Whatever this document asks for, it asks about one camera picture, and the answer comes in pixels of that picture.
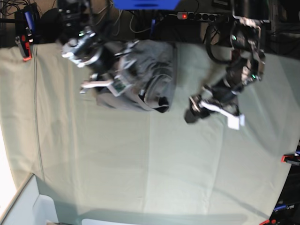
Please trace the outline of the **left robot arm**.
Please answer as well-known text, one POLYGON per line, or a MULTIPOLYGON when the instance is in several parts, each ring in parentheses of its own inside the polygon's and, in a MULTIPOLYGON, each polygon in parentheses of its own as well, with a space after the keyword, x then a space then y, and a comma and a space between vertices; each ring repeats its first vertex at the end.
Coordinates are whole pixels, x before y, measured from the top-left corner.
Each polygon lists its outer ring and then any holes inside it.
POLYGON ((233 0, 231 4, 234 21, 230 32, 230 59, 221 60, 213 55, 211 37, 205 42, 209 58, 227 66, 225 75, 211 85, 204 85, 199 94, 190 96, 184 117, 188 124, 219 113, 227 118, 229 128, 238 130, 245 124, 238 95, 263 77, 266 60, 263 33, 265 23, 269 22, 269 1, 233 0))

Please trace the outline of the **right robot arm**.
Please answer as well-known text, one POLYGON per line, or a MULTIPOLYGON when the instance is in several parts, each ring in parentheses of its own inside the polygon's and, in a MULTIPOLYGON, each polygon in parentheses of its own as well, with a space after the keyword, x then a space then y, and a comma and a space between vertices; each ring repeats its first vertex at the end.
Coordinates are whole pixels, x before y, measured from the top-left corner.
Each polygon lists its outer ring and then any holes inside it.
POLYGON ((113 41, 110 38, 110 13, 96 23, 89 0, 59 0, 57 7, 63 27, 59 37, 62 57, 78 68, 91 71, 89 79, 82 82, 80 93, 106 88, 118 97, 131 88, 135 80, 126 70, 136 59, 127 60, 126 57, 133 52, 138 41, 113 41))

